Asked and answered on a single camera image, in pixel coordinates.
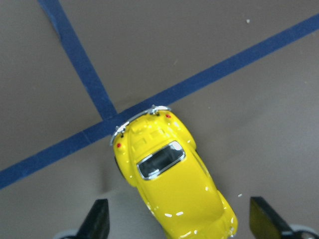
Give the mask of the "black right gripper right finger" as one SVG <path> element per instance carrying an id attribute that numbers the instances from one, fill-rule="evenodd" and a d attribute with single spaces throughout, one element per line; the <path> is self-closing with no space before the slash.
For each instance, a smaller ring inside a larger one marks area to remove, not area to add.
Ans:
<path id="1" fill-rule="evenodd" d="M 256 239 L 298 239 L 298 235 L 263 197 L 250 198 L 250 231 Z"/>

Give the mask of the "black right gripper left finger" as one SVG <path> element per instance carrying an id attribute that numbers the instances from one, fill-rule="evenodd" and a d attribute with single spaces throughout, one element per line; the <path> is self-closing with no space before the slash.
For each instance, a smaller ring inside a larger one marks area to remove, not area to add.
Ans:
<path id="1" fill-rule="evenodd" d="M 107 239 L 110 232 L 108 199 L 98 199 L 79 228 L 76 239 Z"/>

